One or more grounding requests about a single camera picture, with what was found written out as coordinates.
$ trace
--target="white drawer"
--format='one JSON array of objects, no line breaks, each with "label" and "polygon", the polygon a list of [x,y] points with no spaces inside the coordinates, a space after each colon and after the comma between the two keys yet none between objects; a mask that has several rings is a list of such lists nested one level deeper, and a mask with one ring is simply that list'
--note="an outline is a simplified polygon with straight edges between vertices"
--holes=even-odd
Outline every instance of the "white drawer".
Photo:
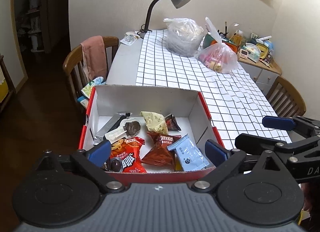
[{"label": "white drawer", "polygon": [[279,75],[277,73],[268,70],[262,70],[257,82],[272,85],[278,76]]},{"label": "white drawer", "polygon": [[243,69],[250,75],[254,82],[257,81],[262,69],[247,63],[239,62]]},{"label": "white drawer", "polygon": [[258,86],[258,88],[261,90],[261,92],[266,96],[269,92],[269,90],[271,89],[272,85],[268,85],[265,83],[261,83],[261,82],[256,82],[256,85]]}]

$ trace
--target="wooden floor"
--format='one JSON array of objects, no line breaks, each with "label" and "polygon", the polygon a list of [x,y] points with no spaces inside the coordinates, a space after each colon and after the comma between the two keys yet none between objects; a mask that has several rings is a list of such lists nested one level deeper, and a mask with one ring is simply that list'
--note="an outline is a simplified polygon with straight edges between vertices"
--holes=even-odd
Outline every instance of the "wooden floor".
[{"label": "wooden floor", "polygon": [[70,51],[68,38],[36,61],[24,56],[28,81],[0,114],[0,231],[19,221],[12,192],[43,150],[67,154],[77,149],[81,121],[65,87],[62,62]]}]

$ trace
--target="white checkered tablecloth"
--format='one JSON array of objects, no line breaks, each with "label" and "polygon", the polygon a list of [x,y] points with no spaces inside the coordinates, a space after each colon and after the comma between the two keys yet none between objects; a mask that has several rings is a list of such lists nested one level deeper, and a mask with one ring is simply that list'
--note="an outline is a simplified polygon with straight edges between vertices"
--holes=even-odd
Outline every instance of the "white checkered tablecloth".
[{"label": "white checkered tablecloth", "polygon": [[270,103],[239,65],[228,74],[216,73],[195,57],[181,57],[166,49],[166,30],[144,37],[136,85],[163,86],[201,91],[226,149],[234,148],[241,133],[284,140],[286,131],[265,128],[265,115],[277,116]]}]

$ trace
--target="white packet on table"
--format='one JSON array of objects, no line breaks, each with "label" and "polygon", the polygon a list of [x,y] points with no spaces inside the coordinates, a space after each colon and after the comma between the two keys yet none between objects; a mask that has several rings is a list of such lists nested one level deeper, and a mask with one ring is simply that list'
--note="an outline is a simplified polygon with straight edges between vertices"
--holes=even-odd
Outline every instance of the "white packet on table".
[{"label": "white packet on table", "polygon": [[125,33],[124,38],[120,42],[122,42],[125,45],[130,46],[130,45],[134,44],[134,42],[139,38],[140,38],[140,36],[137,35],[135,32],[127,32],[127,33]]}]

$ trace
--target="blue snack package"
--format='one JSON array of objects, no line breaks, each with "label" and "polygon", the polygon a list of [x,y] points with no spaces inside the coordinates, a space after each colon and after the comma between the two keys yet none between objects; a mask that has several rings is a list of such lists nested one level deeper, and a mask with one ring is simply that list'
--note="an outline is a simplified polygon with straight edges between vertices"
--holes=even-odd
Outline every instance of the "blue snack package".
[{"label": "blue snack package", "polygon": [[183,171],[198,171],[210,164],[198,147],[194,146],[189,135],[180,138],[169,145],[167,149],[169,151],[175,150]]}]

